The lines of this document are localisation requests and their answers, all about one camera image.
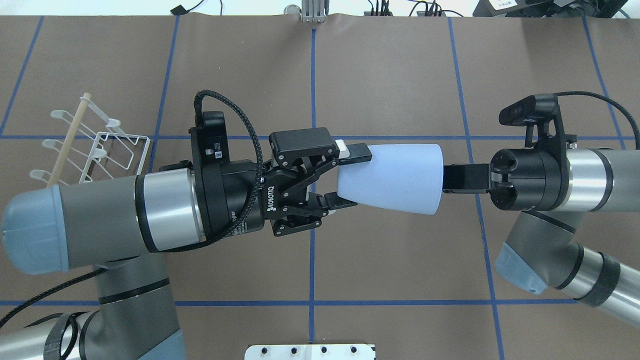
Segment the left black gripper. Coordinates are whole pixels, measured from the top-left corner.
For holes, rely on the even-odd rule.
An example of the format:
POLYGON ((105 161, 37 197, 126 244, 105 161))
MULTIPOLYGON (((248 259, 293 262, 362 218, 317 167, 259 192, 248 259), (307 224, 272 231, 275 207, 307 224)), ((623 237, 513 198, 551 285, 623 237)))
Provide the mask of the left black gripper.
POLYGON ((366 143, 334 141, 327 128, 319 127, 273 132, 269 145, 269 161, 258 149, 255 161, 190 162, 205 237, 251 233, 265 222, 275 236, 285 236, 317 228, 331 211, 358 205, 337 192, 311 192, 310 186, 337 164, 370 162, 373 155, 366 143))

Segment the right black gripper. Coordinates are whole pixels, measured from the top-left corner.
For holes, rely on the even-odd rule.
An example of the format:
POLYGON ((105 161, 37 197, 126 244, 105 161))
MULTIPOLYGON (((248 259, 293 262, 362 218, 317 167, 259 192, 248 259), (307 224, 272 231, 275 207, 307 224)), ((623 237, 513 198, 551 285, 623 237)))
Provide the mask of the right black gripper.
POLYGON ((569 160, 564 150, 501 149, 490 164, 443 167, 443 193, 490 193, 493 204, 504 211, 555 210, 568 191, 569 160))

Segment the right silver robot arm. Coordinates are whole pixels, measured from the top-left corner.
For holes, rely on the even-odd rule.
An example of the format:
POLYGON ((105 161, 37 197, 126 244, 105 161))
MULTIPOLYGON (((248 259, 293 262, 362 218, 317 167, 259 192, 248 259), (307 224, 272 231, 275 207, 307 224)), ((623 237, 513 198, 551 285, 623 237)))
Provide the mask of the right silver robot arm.
POLYGON ((639 271, 585 243, 605 220, 639 216, 639 152, 611 148, 506 148, 490 162, 445 166, 446 193, 486 193, 518 211, 494 270, 520 289, 554 289, 581 305, 639 326, 639 271), (597 219, 599 213, 604 219, 597 219))

